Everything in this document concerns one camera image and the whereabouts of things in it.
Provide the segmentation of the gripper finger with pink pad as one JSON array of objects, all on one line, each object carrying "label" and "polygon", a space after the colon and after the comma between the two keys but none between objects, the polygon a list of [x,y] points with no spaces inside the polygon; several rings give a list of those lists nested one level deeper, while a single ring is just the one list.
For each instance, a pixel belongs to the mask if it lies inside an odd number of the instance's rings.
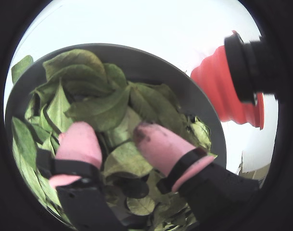
[{"label": "gripper finger with pink pad", "polygon": [[142,156],[164,176],[158,190],[178,193],[196,218],[234,213],[259,190],[258,181],[228,171],[205,148],[158,124],[140,123],[133,138]]},{"label": "gripper finger with pink pad", "polygon": [[55,157],[47,150],[37,150],[37,168],[57,191],[70,222],[79,231],[125,231],[105,200],[102,152],[94,129],[75,122],[59,138]]}]

